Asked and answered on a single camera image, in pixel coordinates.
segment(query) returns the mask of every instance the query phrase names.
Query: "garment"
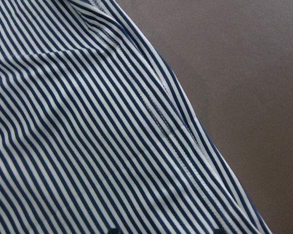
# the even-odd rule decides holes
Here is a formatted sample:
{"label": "garment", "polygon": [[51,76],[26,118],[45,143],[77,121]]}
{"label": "garment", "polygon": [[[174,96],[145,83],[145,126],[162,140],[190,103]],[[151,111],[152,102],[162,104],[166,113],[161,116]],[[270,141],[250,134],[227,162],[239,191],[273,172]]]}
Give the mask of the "garment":
{"label": "garment", "polygon": [[114,0],[0,0],[0,233],[271,233]]}

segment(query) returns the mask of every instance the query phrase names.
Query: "striped fabric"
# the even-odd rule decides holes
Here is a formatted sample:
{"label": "striped fabric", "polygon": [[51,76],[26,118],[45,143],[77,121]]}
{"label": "striped fabric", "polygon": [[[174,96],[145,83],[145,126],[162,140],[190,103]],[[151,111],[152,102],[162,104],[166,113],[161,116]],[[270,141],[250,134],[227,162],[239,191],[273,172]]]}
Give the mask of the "striped fabric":
{"label": "striped fabric", "polygon": [[0,233],[115,227],[271,233],[114,0],[0,0]]}

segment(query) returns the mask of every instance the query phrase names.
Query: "fabric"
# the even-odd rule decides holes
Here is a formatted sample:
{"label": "fabric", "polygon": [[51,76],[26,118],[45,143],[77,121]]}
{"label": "fabric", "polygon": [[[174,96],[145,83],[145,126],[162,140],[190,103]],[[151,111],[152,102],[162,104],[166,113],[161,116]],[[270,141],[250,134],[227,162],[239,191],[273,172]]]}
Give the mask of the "fabric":
{"label": "fabric", "polygon": [[271,233],[114,0],[0,0],[0,233]]}

